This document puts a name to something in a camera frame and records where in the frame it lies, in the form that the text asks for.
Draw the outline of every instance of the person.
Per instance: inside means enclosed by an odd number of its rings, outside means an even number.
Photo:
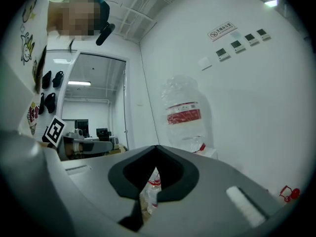
[[[12,19],[0,49],[0,129],[34,135],[47,35],[91,36],[109,18],[104,0],[27,0]]]

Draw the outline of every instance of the slipper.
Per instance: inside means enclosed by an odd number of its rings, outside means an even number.
[[[62,71],[59,71],[56,74],[55,78],[52,81],[54,88],[57,88],[60,85],[60,82],[61,82],[61,79],[63,78],[63,76],[64,76],[64,72],[62,72]]]
[[[41,115],[43,111],[44,111],[44,93],[42,93],[40,97],[39,115]]]
[[[49,87],[50,77],[51,77],[51,70],[45,76],[43,76],[41,80],[42,89],[47,89]]]
[[[42,136],[41,140],[42,140],[43,142],[50,142],[49,139],[47,139],[47,137],[45,136],[45,133],[44,133],[44,135]]]
[[[55,110],[55,98],[55,93],[51,93],[45,98],[44,104],[48,109],[48,113],[53,113]]]

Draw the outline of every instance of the ceiling light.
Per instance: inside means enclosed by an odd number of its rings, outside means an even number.
[[[67,61],[66,59],[53,59],[56,64],[71,64],[71,61]]]
[[[265,2],[265,4],[267,6],[274,7],[274,6],[277,6],[277,0],[268,1],[268,2]]]
[[[89,82],[89,81],[69,81],[68,84],[70,84],[70,85],[91,86],[91,82]]]

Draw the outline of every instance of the white cloth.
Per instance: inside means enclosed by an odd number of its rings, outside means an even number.
[[[48,0],[27,0],[12,19],[0,51],[4,130],[32,136],[40,105],[35,76],[47,45]]]

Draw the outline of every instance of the white roller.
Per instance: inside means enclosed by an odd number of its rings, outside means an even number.
[[[228,188],[226,194],[237,209],[244,215],[252,228],[265,222],[265,217],[251,204],[238,187],[232,186]]]

